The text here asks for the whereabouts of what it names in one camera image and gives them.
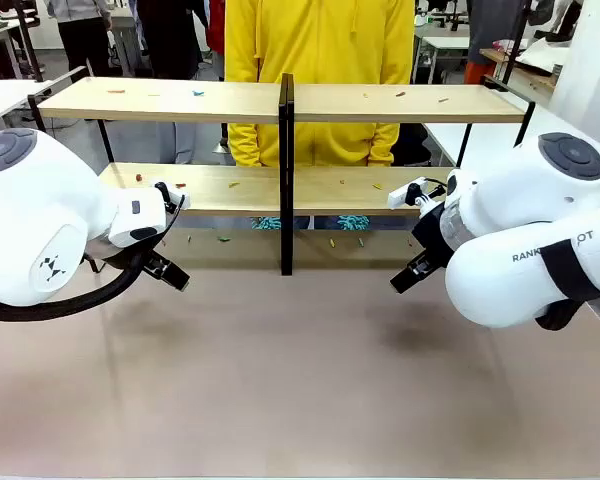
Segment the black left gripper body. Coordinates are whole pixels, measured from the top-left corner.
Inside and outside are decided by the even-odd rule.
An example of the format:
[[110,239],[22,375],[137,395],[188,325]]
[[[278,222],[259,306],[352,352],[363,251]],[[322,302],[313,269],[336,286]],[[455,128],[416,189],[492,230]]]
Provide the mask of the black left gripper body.
[[104,265],[122,271],[131,268],[142,269],[155,246],[155,242],[138,242],[125,248],[108,242],[88,242],[87,263],[94,273],[100,273]]

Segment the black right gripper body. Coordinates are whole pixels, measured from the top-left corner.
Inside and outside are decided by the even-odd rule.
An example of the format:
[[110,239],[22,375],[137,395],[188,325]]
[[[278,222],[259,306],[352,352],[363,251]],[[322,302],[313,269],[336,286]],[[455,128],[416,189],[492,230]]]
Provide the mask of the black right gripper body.
[[446,268],[454,253],[441,232],[441,216],[444,210],[444,205],[438,204],[422,215],[412,230],[412,235],[423,247],[423,251],[429,251],[437,257],[438,268]]

